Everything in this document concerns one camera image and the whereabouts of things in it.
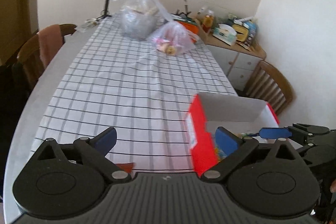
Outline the large clear plastic bag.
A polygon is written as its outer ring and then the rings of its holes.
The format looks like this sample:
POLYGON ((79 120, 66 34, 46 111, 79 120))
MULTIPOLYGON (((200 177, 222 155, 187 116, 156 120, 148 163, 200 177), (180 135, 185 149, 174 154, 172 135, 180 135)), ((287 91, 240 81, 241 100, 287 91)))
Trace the large clear plastic bag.
POLYGON ((173 18, 159 0, 113 0, 120 4, 121 29, 125 36, 146 40, 160 22, 173 18))

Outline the yellow box on cabinet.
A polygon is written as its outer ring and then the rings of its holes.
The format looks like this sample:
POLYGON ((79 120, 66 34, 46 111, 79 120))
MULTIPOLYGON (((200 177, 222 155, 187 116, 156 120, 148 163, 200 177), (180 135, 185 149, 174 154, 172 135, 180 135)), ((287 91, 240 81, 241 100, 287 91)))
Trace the yellow box on cabinet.
POLYGON ((249 29, 239 24, 233 24, 232 28, 236 31, 236 41, 244 43, 249 36, 249 29))

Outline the white drawer cabinet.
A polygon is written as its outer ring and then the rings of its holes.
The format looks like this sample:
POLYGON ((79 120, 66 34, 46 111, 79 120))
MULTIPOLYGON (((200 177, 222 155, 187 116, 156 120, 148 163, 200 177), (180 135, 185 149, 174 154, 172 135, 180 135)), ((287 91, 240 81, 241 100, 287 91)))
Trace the white drawer cabinet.
POLYGON ((258 44, 248 51, 237 44, 229 46, 201 28, 198 35, 236 90, 244 90, 258 63, 266 59, 266 52, 258 44))

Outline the white black-checked tablecloth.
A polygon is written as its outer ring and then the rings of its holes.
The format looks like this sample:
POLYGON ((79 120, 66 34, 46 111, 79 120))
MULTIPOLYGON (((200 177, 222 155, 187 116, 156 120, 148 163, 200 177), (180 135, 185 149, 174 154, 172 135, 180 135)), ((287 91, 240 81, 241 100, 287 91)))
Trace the white black-checked tablecloth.
POLYGON ((168 56, 123 35, 121 16, 100 22, 58 84, 31 146, 53 138, 72 143, 108 127, 117 143, 107 154, 137 172, 191 172, 185 116, 195 94, 235 95, 204 42, 168 56))

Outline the pink cloth on chair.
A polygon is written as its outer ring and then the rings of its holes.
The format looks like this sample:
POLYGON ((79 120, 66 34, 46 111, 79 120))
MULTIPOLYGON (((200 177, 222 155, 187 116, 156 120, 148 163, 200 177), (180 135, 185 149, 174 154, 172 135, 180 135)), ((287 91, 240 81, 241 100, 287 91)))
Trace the pink cloth on chair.
POLYGON ((38 31, 37 35, 40 60, 46 69, 63 45, 61 29, 58 24, 54 24, 38 31))

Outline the brown red snack packet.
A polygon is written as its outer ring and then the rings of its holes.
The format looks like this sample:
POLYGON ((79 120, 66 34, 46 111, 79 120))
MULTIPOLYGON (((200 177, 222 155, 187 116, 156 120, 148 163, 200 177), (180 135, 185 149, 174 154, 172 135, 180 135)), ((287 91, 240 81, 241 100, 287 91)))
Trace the brown red snack packet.
POLYGON ((118 168, 120 168, 121 170, 125 171, 126 173, 129 173, 129 174, 131 174, 133 172, 133 169, 134 169, 134 163, 133 162, 118 163, 118 164, 116 164, 116 166, 118 168))

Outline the red cardboard box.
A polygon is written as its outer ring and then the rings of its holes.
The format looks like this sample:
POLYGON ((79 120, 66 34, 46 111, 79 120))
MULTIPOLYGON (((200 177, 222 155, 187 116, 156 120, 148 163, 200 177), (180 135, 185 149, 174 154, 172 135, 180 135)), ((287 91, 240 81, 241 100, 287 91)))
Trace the red cardboard box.
POLYGON ((270 104, 263 100, 215 93, 198 93, 185 118, 194 171, 205 171, 235 152, 244 137, 260 143, 288 139, 270 104))

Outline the right wooden chair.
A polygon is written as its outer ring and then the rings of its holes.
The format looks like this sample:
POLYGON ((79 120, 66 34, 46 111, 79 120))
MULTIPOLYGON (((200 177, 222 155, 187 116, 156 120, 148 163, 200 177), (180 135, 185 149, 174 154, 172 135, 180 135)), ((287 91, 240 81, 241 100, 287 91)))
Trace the right wooden chair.
POLYGON ((270 104, 279 116, 293 101, 294 92, 289 81, 273 65, 260 61, 248 80, 243 94, 270 104))

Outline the small items at lamp base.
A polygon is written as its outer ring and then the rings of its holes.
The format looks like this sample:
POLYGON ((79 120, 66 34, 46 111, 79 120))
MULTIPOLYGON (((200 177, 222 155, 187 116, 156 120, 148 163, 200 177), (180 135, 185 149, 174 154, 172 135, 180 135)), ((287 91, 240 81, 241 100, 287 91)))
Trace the small items at lamp base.
POLYGON ((90 18, 87 19, 82 25, 77 26, 76 30, 79 32, 86 32, 91 28, 98 26, 100 23, 100 18, 90 18))

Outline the tissue box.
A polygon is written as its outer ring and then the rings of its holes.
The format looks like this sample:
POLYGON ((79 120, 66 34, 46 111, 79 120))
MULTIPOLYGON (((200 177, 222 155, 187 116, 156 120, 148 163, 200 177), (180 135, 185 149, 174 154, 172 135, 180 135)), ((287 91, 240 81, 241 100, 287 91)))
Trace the tissue box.
POLYGON ((214 28, 213 37, 232 46, 236 43, 237 32, 229 25, 219 24, 214 28))

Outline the left wooden chair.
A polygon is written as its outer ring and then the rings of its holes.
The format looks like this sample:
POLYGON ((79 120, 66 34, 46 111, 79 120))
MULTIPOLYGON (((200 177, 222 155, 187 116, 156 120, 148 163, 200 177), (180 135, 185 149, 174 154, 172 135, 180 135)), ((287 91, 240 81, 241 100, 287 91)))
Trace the left wooden chair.
POLYGON ((38 31, 23 44, 18 52, 17 62, 31 90, 64 45, 64 37, 73 35, 75 31, 75 24, 54 24, 38 31))

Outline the pink-filled clear plastic bag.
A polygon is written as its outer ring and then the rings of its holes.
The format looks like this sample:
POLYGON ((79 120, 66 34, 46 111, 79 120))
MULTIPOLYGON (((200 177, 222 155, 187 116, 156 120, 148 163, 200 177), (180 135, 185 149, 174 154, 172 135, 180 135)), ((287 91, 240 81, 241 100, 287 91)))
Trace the pink-filled clear plastic bag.
POLYGON ((172 21, 164 24, 147 38, 153 47, 169 56, 184 54, 195 49, 199 36, 182 24, 172 21))

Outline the yellow oil bottle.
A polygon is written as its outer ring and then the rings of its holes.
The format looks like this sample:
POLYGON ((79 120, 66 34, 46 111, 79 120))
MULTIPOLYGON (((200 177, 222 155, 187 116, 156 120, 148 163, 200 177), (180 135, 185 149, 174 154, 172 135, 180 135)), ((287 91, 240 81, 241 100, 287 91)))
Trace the yellow oil bottle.
POLYGON ((202 29, 205 33, 208 33, 213 25, 214 21, 214 12, 208 10, 202 21, 202 29))

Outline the wooden chair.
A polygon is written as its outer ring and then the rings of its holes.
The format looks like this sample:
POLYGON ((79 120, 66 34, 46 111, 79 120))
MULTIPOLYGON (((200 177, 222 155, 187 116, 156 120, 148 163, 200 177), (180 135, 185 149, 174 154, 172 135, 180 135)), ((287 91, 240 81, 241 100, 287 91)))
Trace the wooden chair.
POLYGON ((23 44, 18 52, 17 62, 31 90, 64 45, 64 37, 73 35, 75 31, 75 24, 54 24, 38 31, 23 44))
POLYGON ((260 61, 248 80, 243 94, 270 104, 279 116, 293 101, 294 92, 289 81, 273 65, 260 61))

